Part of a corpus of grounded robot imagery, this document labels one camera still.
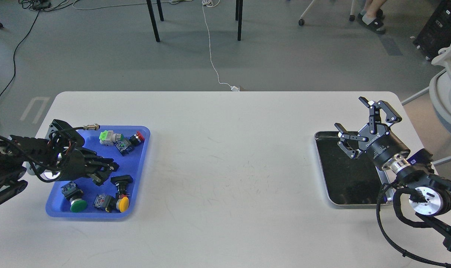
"blue tray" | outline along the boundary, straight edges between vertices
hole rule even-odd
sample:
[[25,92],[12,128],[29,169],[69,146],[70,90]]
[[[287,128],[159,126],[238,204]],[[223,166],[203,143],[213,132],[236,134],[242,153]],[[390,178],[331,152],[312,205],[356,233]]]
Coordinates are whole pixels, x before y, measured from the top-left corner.
[[[113,130],[115,133],[121,133],[128,138],[136,134],[136,131],[139,131],[144,136],[144,142],[136,146],[131,153],[122,156],[118,149],[116,149],[116,146],[105,146],[99,143],[99,134],[105,130]],[[108,194],[114,197],[116,194],[116,187],[111,184],[109,179],[105,181],[103,185],[97,186],[93,183],[91,178],[79,178],[74,180],[74,182],[77,184],[78,188],[83,190],[84,196],[82,199],[88,203],[87,208],[81,212],[70,212],[70,203],[61,193],[61,187],[67,184],[68,181],[60,181],[53,184],[47,204],[45,205],[47,214],[51,217],[78,219],[116,219],[126,217],[132,212],[136,202],[142,167],[146,158],[147,143],[149,142],[149,129],[143,126],[102,125],[99,130],[80,130],[78,133],[85,139],[84,148],[96,151],[98,156],[113,158],[114,161],[120,165],[116,172],[111,173],[110,178],[121,175],[131,175],[133,182],[129,184],[126,189],[130,194],[130,207],[123,213],[116,210],[108,213],[93,207],[93,202],[97,194]]]

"yellow button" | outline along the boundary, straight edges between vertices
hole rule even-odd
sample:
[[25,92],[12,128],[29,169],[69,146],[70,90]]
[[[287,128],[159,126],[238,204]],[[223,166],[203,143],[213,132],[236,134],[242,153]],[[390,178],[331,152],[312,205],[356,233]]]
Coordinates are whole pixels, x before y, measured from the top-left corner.
[[130,200],[128,197],[123,197],[120,200],[120,205],[118,206],[120,209],[120,212],[125,212],[128,207],[130,207]]

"slipper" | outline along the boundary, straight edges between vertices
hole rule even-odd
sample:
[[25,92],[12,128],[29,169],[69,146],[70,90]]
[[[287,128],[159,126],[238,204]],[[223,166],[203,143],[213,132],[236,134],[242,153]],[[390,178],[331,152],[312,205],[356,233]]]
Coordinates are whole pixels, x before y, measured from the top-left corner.
[[[386,17],[386,15],[384,13],[382,13],[382,9],[379,9],[376,12],[376,17],[378,19],[384,20],[384,18]],[[363,19],[363,15],[361,15],[361,13],[358,13],[358,19],[362,20]]]
[[361,19],[360,22],[362,22],[362,24],[372,30],[373,32],[375,32],[376,34],[384,34],[386,32],[386,29],[382,29],[382,30],[378,30],[379,28],[381,28],[382,26],[384,26],[384,23],[376,18],[374,19],[370,24],[366,24],[366,22],[363,22],[363,20]]

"gray floor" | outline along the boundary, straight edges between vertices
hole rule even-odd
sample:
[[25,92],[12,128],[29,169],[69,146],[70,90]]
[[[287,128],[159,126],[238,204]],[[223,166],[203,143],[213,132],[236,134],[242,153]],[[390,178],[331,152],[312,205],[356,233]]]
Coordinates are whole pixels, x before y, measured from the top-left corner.
[[[404,100],[428,86],[442,69],[412,44],[438,0],[387,2],[383,36],[348,21],[351,0],[317,2],[300,27],[298,18],[309,2],[245,0],[240,42],[235,1],[206,8],[213,61],[222,82],[250,91],[387,90]],[[117,3],[82,0],[77,6]],[[16,78],[0,99],[0,134],[34,136],[55,96],[67,90],[230,90],[217,83],[210,66],[200,1],[166,3],[163,10],[160,43],[154,39],[146,5],[41,13],[18,49]],[[0,92],[13,74],[15,46],[35,16],[15,1],[0,1],[5,26],[0,30]],[[105,109],[120,112],[127,101]],[[72,103],[72,109],[81,107]],[[435,117],[428,96],[406,110],[435,158],[450,155],[451,136]],[[439,166],[438,172],[451,179],[451,163]]]

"white table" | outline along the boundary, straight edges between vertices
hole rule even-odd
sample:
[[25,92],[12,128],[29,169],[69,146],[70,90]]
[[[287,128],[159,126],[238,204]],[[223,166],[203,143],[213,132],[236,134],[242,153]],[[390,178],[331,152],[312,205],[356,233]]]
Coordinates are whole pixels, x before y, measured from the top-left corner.
[[[37,137],[55,118],[150,129],[136,206],[119,221],[52,218],[52,185],[26,175],[0,207],[0,267],[427,267],[387,244],[375,210],[327,200],[313,137],[335,122],[360,129],[360,95],[388,101],[403,117],[393,131],[422,148],[387,92],[61,93]],[[406,226],[392,207],[382,222],[397,244],[451,263],[437,232]]]

